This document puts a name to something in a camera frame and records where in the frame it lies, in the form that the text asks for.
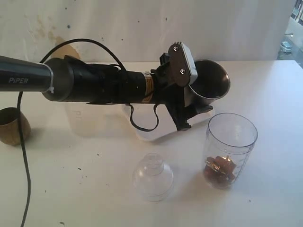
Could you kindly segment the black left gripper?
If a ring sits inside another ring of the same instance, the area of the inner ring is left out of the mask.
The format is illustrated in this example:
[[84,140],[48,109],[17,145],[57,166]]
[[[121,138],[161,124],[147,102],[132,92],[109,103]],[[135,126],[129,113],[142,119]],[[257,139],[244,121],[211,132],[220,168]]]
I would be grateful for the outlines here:
[[191,129],[191,125],[187,122],[190,118],[210,112],[213,107],[201,104],[185,106],[184,88],[177,84],[169,85],[169,73],[169,54],[164,53],[160,56],[160,66],[151,70],[154,85],[150,103],[164,104],[176,125],[177,131],[187,131]]

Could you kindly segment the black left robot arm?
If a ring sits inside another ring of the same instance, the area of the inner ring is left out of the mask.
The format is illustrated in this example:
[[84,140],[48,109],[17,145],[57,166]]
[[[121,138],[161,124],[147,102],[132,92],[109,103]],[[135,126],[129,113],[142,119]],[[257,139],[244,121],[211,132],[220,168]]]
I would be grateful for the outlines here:
[[188,120],[213,109],[186,104],[184,88],[172,79],[169,63],[149,72],[85,63],[71,56],[33,63],[2,56],[0,89],[6,92],[40,92],[50,101],[91,105],[165,105],[177,130],[190,128]]

